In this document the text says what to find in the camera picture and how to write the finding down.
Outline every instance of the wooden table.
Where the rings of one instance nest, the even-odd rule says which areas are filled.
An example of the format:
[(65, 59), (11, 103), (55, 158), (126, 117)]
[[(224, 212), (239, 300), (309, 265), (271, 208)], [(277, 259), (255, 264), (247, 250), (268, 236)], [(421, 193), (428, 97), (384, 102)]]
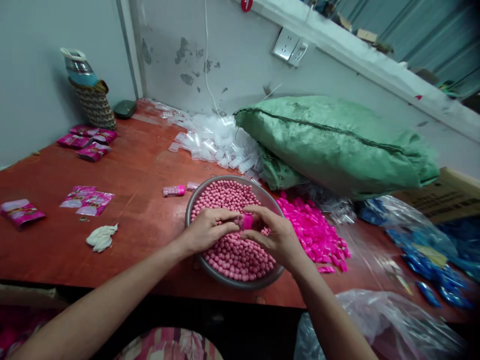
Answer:
[[(168, 124), (147, 100), (139, 100), (130, 120), (118, 120), (118, 138), (112, 152), (97, 163), (78, 158), (73, 149), (57, 144), (0, 172), (0, 203), (28, 199), (46, 218), (17, 231), (0, 218), (0, 279), (95, 288), (134, 265), (155, 249), (171, 242), (184, 229), (191, 193), (163, 198), (164, 186), (201, 183), (211, 177), (235, 174), (215, 163), (191, 160), (185, 150), (170, 152), (183, 129)], [(82, 215), (60, 203), (75, 185), (96, 186), (115, 197), (101, 216)], [(94, 253), (85, 239), (96, 228), (118, 223), (111, 248)], [(420, 280), (400, 260), (401, 251), (383, 231), (358, 220), (338, 226), (349, 244), (349, 272), (323, 278), (334, 291), (349, 289), (393, 291), (419, 304), (432, 315), (463, 322), (466, 313), (442, 303), (434, 309), (415, 286)], [(399, 279), (402, 279), (407, 290)], [(179, 297), (259, 303), (304, 308), (300, 291), (285, 271), (271, 286), (258, 291), (226, 287), (189, 258), (178, 264), (154, 289)]]

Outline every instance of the power socket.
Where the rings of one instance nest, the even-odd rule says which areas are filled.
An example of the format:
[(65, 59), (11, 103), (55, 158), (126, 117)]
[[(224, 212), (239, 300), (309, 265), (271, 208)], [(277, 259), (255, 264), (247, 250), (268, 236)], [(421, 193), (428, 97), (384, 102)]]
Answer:
[(293, 65), (294, 67), (298, 67), (308, 48), (308, 41), (306, 41), (305, 39), (300, 39), (296, 44), (295, 49), (293, 49), (293, 53), (291, 54), (288, 63), (290, 65)]
[(288, 62), (299, 40), (300, 36), (283, 27), (280, 34), (278, 34), (278, 39), (273, 47), (272, 54)]

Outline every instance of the water bottle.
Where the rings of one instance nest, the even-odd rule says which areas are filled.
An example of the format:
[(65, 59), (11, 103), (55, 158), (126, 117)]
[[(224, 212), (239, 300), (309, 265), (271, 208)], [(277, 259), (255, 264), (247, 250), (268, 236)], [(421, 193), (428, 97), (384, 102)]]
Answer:
[(79, 50), (64, 47), (60, 51), (65, 57), (65, 67), (70, 79), (78, 85), (95, 86), (99, 79), (88, 63), (85, 54)]

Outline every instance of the metal bowl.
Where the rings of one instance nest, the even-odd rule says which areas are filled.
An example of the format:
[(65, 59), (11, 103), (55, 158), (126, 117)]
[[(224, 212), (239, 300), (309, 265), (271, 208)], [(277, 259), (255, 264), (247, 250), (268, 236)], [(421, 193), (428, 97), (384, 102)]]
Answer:
[[(190, 225), (190, 218), (192, 217), (192, 210), (194, 208), (195, 202), (199, 199), (201, 193), (204, 192), (204, 190), (209, 186), (211, 183), (219, 181), (219, 180), (232, 180), (236, 181), (239, 184), (242, 185), (251, 185), (251, 191), (255, 194), (256, 198), (261, 202), (261, 205), (270, 209), (273, 211), (275, 214), (280, 215), (281, 217), (284, 217), (284, 214), (282, 213), (282, 210), (280, 210), (280, 207), (277, 205), (275, 202), (274, 198), (271, 197), (268, 192), (263, 190), (260, 186), (256, 185), (255, 183), (251, 182), (250, 180), (247, 180), (244, 177), (240, 176), (234, 176), (234, 175), (224, 175), (224, 176), (216, 176), (213, 177), (204, 183), (202, 183), (192, 194), (190, 201), (188, 202), (188, 205), (186, 207), (186, 212), (185, 212), (185, 226)], [(284, 272), (284, 267), (276, 263), (273, 267), (272, 270), (270, 270), (264, 277), (258, 280), (254, 281), (237, 281), (234, 279), (231, 279), (229, 277), (224, 276), (223, 274), (220, 274), (217, 272), (213, 267), (210, 266), (210, 264), (204, 259), (202, 254), (197, 254), (197, 259), (200, 262), (201, 266), (203, 269), (215, 280), (218, 282), (228, 285), (232, 288), (236, 289), (242, 289), (242, 290), (258, 290), (258, 289), (263, 289), (269, 286), (270, 284), (273, 284), (279, 277), (282, 275)]]

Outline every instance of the woven bag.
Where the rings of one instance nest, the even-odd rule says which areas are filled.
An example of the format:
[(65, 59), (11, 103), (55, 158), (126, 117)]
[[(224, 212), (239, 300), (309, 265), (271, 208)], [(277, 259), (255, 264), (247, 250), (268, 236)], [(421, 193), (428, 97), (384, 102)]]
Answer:
[(99, 80), (95, 86), (79, 85), (71, 78), (68, 78), (68, 81), (74, 87), (90, 122), (102, 129), (116, 130), (117, 122), (107, 100), (109, 87), (105, 81)]

